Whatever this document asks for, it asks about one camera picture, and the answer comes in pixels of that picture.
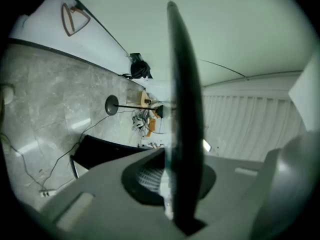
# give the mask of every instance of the electrical outlet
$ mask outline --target electrical outlet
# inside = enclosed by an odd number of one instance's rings
[[[46,197],[54,196],[57,193],[57,191],[54,189],[49,189],[49,190],[40,190],[39,193],[42,198],[46,198]]]

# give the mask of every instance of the black vertical object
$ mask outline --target black vertical object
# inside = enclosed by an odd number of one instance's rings
[[[171,169],[174,192],[173,221],[190,235],[201,227],[194,219],[204,164],[204,122],[201,87],[193,47],[177,5],[167,4],[171,68],[175,83],[176,147]]]

